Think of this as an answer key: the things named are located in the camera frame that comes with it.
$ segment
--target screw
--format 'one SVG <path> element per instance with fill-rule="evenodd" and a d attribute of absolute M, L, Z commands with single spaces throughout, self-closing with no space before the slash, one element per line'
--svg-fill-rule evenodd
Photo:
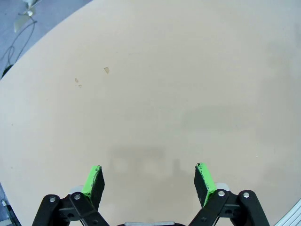
<path fill-rule="evenodd" d="M 219 196 L 224 196 L 224 195 L 225 195 L 225 192 L 219 191 L 219 192 L 218 192 L 218 195 L 219 195 Z"/>
<path fill-rule="evenodd" d="M 248 192 L 245 192 L 245 193 L 243 194 L 243 196 L 244 196 L 245 198 L 249 198 L 249 197 L 250 197 L 250 194 L 249 194 Z"/>
<path fill-rule="evenodd" d="M 49 199 L 49 201 L 50 201 L 50 202 L 54 202 L 54 201 L 55 201 L 55 197 L 52 196 L 52 197 Z"/>
<path fill-rule="evenodd" d="M 74 196 L 74 199 L 75 199 L 75 200 L 80 199 L 80 195 L 79 195 L 79 194 L 76 194 L 76 195 Z"/>

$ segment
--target white table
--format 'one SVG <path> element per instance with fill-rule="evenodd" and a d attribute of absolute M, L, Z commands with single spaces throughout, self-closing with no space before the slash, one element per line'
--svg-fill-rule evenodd
<path fill-rule="evenodd" d="M 188 224 L 200 161 L 276 223 L 301 196 L 301 80 L 293 22 L 270 7 L 94 0 L 49 32 L 0 81 L 0 181 L 22 225 L 93 164 L 110 225 Z"/>

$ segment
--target table surface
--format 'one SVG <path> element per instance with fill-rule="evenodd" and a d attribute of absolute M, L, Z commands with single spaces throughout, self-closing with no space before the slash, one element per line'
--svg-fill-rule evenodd
<path fill-rule="evenodd" d="M 42 38 L 0 82 L 0 180 L 20 222 L 95 164 L 110 225 L 188 224 L 198 162 L 254 190 L 271 224 L 285 215 L 301 197 L 301 33 L 288 3 L 260 4 L 94 0 Z"/>

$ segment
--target black wire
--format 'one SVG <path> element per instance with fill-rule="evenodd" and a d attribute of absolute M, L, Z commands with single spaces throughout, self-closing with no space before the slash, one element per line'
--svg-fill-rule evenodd
<path fill-rule="evenodd" d="M 8 52 L 8 61 L 7 61 L 6 67 L 8 67 L 8 66 L 11 65 L 10 60 L 11 60 L 11 58 L 12 58 L 14 52 L 15 52 L 15 47 L 14 47 L 15 41 L 16 41 L 16 40 L 18 39 L 18 37 L 19 37 L 19 36 L 20 36 L 20 35 L 21 35 L 28 27 L 30 27 L 31 25 L 33 25 L 33 27 L 32 27 L 32 32 L 30 33 L 30 35 L 29 35 L 29 37 L 28 37 L 26 43 L 23 45 L 21 51 L 19 52 L 19 54 L 18 54 L 18 56 L 17 56 L 17 58 L 16 58 L 15 63 L 16 63 L 17 60 L 19 59 L 21 53 L 23 52 L 24 48 L 26 47 L 27 43 L 29 42 L 30 38 L 32 37 L 33 31 L 34 31 L 34 28 L 35 28 L 35 23 L 36 23 L 37 21 L 35 21 L 35 20 L 34 20 L 31 16 L 29 16 L 29 15 L 26 15 L 26 16 L 28 16 L 28 17 L 32 20 L 32 23 L 30 23 L 29 25 L 27 25 L 25 28 L 23 28 L 23 29 L 20 31 L 20 33 L 15 37 L 14 41 L 12 42 L 12 44 L 8 47 L 8 49 L 5 51 L 5 53 L 3 54 L 3 56 L 2 56 L 1 59 L 0 59 L 0 61 L 1 61 L 1 60 L 5 57 L 5 55 L 7 54 L 7 52 Z"/>

